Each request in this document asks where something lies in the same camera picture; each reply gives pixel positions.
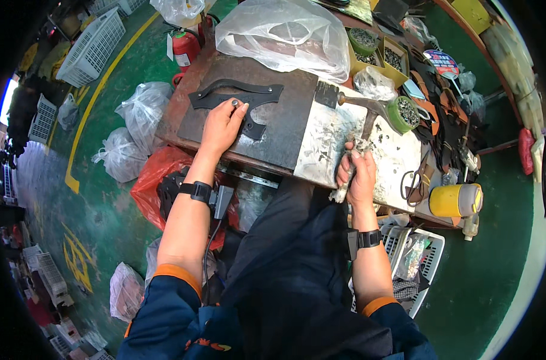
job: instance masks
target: red fire extinguisher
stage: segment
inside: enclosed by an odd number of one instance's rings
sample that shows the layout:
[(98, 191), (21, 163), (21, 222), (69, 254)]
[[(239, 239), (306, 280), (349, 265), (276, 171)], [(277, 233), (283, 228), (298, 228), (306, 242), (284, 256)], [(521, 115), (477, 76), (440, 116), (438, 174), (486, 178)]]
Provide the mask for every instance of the red fire extinguisher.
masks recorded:
[(193, 31), (186, 29), (173, 36), (173, 54), (181, 72), (187, 71), (200, 51), (198, 35)]

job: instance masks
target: cardboard box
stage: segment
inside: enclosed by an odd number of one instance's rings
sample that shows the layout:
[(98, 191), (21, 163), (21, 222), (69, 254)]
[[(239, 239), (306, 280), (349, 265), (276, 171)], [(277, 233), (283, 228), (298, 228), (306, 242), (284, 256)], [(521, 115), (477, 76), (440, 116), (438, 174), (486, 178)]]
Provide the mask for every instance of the cardboard box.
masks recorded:
[(349, 75), (353, 77), (355, 76), (356, 73), (363, 70), (367, 66), (370, 66), (374, 68), (375, 70), (377, 70), (378, 72), (380, 72), (381, 74), (383, 74), (385, 71), (383, 58), (381, 57), (378, 51), (375, 51), (374, 54), (375, 54), (375, 60), (377, 60), (377, 64), (379, 66), (365, 64), (364, 62), (358, 61), (357, 57), (355, 56), (355, 51), (353, 50), (353, 47), (349, 43), (349, 57), (351, 59), (351, 70), (349, 71)]
[[(401, 69), (402, 71), (397, 70), (392, 65), (384, 61), (384, 48), (388, 47), (393, 50), (397, 55), (401, 57)], [(395, 82), (395, 89), (398, 89), (409, 79), (409, 55), (406, 50), (397, 44), (395, 41), (392, 41), (388, 37), (383, 37), (379, 42), (377, 47), (377, 52), (380, 54), (381, 59), (384, 62), (384, 72), (382, 74)]]

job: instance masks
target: green floor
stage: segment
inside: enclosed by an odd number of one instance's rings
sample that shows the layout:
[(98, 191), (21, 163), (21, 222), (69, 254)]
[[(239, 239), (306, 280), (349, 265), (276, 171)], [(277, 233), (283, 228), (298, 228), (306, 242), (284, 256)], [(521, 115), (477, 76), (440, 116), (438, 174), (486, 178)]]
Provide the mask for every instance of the green floor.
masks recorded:
[[(222, 19), (234, 4), (236, 1), (219, 0), (211, 12)], [(109, 64), (153, 14), (154, 9), (146, 4), (124, 20), (127, 32)], [(52, 254), (66, 278), (75, 300), (70, 316), (80, 333), (97, 331), (112, 354), (116, 354), (127, 324), (109, 315), (109, 279), (121, 261), (145, 275), (146, 246), (161, 232), (141, 215), (130, 197), (134, 181), (117, 183), (105, 173), (102, 162), (94, 164), (90, 158), (112, 130), (124, 126), (114, 109), (139, 83), (170, 82), (178, 72), (176, 63), (165, 55), (163, 31), (168, 26), (162, 20), (157, 17), (135, 41), (96, 99), (71, 171), (80, 182), (79, 194), (64, 182), (76, 128), (65, 132), (57, 126), (48, 155), (41, 145), (29, 143), (18, 159), (19, 201), (28, 209), (32, 238)], [(470, 40), (444, 13), (434, 9), (427, 25), (455, 60), (476, 73), (477, 91), (488, 95), (499, 86)], [(90, 84), (80, 114), (98, 83)], [(516, 137), (518, 128), (506, 100), (487, 110), (487, 122), (491, 124), (491, 145)], [(442, 232), (447, 238), (442, 263), (416, 319), (440, 358), (478, 358), (516, 291), (532, 224), (527, 213), (532, 214), (533, 206), (532, 181), (522, 174), (516, 151), (512, 148), (482, 158), (479, 182), (489, 191), (474, 241), (464, 242), (460, 232)], [(523, 210), (524, 215), (516, 210)], [(82, 261), (68, 268), (64, 250), (69, 259), (75, 252)]]

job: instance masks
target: hand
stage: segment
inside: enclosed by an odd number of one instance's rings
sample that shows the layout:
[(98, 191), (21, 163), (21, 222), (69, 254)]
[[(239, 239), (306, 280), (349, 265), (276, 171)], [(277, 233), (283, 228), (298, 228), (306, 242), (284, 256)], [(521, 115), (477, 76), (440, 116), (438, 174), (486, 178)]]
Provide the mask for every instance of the hand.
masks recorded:
[(239, 127), (243, 117), (247, 113), (249, 104), (239, 101), (239, 107), (231, 104), (235, 98), (230, 98), (220, 103), (219, 106), (209, 111), (203, 129), (203, 138), (199, 152), (215, 157), (217, 160), (231, 147), (237, 138)]
[[(352, 142), (345, 143), (348, 150), (353, 148)], [(351, 161), (357, 168), (357, 175), (349, 184), (347, 191), (347, 201), (356, 209), (373, 208), (373, 189), (375, 188), (375, 179), (377, 166), (370, 151), (365, 151), (365, 156), (361, 156), (355, 150), (351, 151), (351, 159), (345, 154), (341, 159), (341, 164), (337, 169), (337, 185), (341, 186), (349, 181), (348, 171), (351, 167)]]

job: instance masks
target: red plastic bag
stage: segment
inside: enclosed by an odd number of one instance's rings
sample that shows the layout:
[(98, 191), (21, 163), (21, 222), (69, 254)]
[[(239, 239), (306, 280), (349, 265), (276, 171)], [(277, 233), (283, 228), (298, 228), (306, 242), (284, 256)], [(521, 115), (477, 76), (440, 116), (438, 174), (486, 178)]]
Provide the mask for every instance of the red plastic bag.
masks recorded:
[[(159, 211), (161, 200), (157, 195), (157, 185), (161, 183), (165, 176), (175, 171), (183, 170), (184, 167), (190, 166), (192, 162), (193, 158), (179, 148), (171, 146), (159, 148), (147, 160), (139, 173), (139, 179), (137, 179), (137, 182), (131, 189), (130, 194), (143, 216), (161, 230), (165, 229), (165, 220), (161, 217)], [(228, 183), (226, 175), (221, 172), (215, 172), (215, 183), (226, 185)], [(231, 199), (231, 204), (227, 207), (229, 225), (237, 230), (239, 229), (238, 204), (237, 195), (234, 195)], [(224, 240), (225, 232), (220, 230), (211, 243), (211, 250), (221, 247)]]
[(535, 139), (533, 139), (531, 131), (523, 127), (519, 133), (519, 156), (525, 175), (533, 173), (533, 156), (531, 156), (533, 144), (535, 144)]

